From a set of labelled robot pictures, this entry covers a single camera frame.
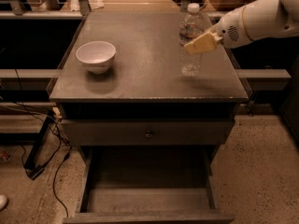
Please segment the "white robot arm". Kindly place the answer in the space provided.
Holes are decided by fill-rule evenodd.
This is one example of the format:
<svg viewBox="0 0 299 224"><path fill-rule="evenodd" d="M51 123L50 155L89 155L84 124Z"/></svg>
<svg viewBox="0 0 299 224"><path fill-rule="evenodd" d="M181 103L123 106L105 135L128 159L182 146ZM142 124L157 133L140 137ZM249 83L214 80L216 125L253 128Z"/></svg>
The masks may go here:
<svg viewBox="0 0 299 224"><path fill-rule="evenodd" d="M299 0L256 0L226 13L184 48L205 53L218 45L235 49L268 37L294 36L299 36Z"/></svg>

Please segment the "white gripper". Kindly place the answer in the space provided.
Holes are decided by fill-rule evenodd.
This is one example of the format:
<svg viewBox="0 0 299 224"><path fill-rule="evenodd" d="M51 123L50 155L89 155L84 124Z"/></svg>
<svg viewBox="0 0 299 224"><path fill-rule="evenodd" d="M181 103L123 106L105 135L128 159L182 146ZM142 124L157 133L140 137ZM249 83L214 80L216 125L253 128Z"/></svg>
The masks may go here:
<svg viewBox="0 0 299 224"><path fill-rule="evenodd" d="M226 13L211 28L193 41L184 45L189 54L205 53L215 50L219 44L235 49L252 42L245 28L245 6Z"/></svg>

